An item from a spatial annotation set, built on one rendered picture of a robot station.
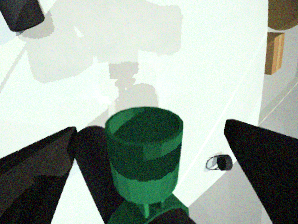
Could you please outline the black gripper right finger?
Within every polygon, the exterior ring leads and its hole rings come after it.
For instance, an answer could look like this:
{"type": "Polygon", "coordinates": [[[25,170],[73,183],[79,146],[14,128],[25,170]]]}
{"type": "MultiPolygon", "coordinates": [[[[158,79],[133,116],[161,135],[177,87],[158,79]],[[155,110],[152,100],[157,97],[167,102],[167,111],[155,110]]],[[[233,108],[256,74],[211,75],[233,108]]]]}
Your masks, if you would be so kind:
{"type": "Polygon", "coordinates": [[[235,119],[223,136],[271,224],[298,224],[298,139],[235,119]]]}

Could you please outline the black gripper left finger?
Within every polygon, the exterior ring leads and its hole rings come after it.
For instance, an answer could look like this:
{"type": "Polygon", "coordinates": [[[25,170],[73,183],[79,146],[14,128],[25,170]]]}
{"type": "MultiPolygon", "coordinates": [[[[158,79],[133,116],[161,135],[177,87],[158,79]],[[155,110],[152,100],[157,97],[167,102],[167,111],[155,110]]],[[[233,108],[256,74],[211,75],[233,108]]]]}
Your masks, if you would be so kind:
{"type": "Polygon", "coordinates": [[[68,127],[0,159],[0,224],[52,224],[78,148],[68,127]]]}

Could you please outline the green cup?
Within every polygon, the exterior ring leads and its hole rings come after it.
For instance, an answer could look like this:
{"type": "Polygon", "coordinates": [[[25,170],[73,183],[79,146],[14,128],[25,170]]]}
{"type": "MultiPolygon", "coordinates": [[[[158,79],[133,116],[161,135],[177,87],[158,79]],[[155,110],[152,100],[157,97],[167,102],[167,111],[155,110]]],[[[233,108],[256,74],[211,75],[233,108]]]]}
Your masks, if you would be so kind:
{"type": "Polygon", "coordinates": [[[117,192],[126,200],[106,224],[148,224],[169,209],[189,209],[173,190],[181,164],[184,120],[160,107],[122,109],[105,121],[117,192]]]}

